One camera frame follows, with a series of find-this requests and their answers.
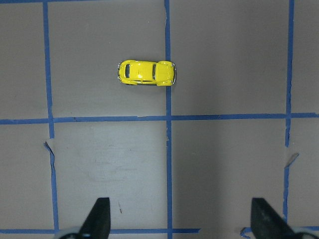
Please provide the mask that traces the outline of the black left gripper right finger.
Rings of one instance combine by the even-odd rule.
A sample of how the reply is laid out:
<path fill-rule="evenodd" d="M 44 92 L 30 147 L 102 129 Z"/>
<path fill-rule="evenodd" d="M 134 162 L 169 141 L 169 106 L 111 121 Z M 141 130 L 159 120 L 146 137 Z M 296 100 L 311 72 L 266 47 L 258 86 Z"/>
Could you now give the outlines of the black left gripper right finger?
<path fill-rule="evenodd" d="M 292 239 L 295 232 L 264 198 L 251 201 L 250 227 L 257 239 Z"/>

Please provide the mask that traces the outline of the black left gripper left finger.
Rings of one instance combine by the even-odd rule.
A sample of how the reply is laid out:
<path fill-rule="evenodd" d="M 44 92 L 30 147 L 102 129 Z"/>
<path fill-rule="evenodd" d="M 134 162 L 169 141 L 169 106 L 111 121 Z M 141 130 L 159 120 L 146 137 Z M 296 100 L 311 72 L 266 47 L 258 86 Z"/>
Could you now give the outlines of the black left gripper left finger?
<path fill-rule="evenodd" d="M 107 239 L 111 230 L 110 199 L 98 198 L 78 232 L 79 239 Z"/>

